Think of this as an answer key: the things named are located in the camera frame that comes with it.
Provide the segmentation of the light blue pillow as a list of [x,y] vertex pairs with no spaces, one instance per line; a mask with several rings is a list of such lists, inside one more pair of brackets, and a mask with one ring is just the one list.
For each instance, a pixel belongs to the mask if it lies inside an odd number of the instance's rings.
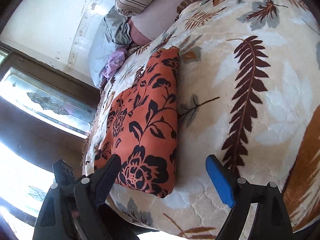
[[89,50],[87,63],[90,75],[95,87],[100,88],[103,82],[101,73],[108,63],[108,57],[116,50],[116,44],[112,42],[111,34],[108,29],[107,21],[111,17],[111,23],[114,22],[115,8],[112,7],[107,15],[101,20],[95,33],[91,48]]

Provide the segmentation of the orange black floral blouse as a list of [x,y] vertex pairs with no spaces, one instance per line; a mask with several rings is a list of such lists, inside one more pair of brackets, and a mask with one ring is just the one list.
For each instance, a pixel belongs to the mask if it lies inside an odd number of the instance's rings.
[[177,155],[179,49],[161,48],[137,71],[132,86],[111,104],[106,134],[95,148],[94,169],[121,158],[116,183],[164,198],[172,193]]

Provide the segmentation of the lilac floral garment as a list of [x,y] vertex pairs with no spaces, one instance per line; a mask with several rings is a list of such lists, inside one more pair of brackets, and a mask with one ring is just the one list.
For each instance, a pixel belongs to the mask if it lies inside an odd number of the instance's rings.
[[109,80],[126,60],[127,50],[121,48],[113,52],[109,58],[105,68],[101,71],[102,75]]

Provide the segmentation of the cream leaf-pattern blanket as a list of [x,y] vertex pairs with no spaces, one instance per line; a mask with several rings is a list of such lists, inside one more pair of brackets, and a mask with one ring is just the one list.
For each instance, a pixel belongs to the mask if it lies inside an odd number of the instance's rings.
[[205,168],[213,154],[237,177],[275,182],[293,231],[319,220],[319,0],[201,0],[141,45],[107,82],[84,153],[92,174],[112,101],[161,48],[179,49],[177,155],[164,198],[117,183],[107,203],[128,222],[215,239],[229,207]]

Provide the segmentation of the stained glass window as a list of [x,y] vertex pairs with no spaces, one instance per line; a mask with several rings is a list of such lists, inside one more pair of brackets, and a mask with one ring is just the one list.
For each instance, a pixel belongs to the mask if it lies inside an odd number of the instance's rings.
[[1,48],[1,223],[32,239],[59,159],[82,173],[95,108],[79,83]]

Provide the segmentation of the grey garment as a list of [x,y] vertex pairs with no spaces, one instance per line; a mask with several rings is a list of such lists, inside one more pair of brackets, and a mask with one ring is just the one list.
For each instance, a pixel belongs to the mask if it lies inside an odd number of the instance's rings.
[[132,42],[129,18],[117,12],[115,6],[104,16],[103,24],[108,42],[124,47]]

